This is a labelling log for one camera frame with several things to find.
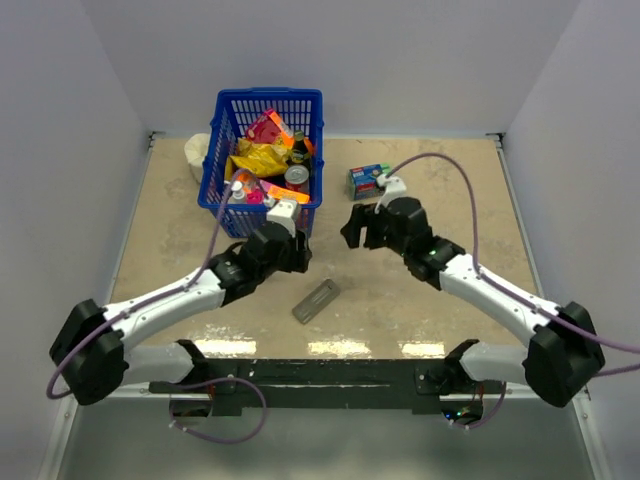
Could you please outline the grey remote control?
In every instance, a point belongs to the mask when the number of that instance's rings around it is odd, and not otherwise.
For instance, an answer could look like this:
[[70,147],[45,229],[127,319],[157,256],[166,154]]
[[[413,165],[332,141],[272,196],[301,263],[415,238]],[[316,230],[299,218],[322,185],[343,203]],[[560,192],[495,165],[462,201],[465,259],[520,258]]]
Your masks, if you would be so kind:
[[292,315],[299,323],[306,325],[340,293],[340,287],[333,280],[326,279],[292,309]]

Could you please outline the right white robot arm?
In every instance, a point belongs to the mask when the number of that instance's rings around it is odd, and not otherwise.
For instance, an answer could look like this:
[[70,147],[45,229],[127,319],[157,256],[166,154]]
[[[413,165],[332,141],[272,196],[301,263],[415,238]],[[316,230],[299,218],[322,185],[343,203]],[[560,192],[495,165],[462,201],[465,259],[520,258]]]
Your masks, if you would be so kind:
[[484,381],[515,383],[562,408],[604,367],[586,308],[576,302],[559,306],[483,268],[462,247],[433,233],[419,200],[356,204],[340,233],[351,249],[392,250],[414,278],[476,307],[519,340],[518,346],[461,343],[430,376],[442,393],[466,393]]

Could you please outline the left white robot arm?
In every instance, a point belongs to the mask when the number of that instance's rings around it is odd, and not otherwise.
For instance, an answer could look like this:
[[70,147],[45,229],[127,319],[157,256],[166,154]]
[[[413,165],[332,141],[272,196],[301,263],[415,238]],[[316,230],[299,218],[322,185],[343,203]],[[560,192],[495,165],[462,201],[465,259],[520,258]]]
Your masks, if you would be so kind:
[[304,273],[312,257],[307,235],[268,221],[184,278],[133,300],[100,306],[76,304],[49,355],[54,375],[82,406],[95,404],[127,383],[144,380],[141,367],[158,357],[141,344],[168,327],[253,294],[276,272]]

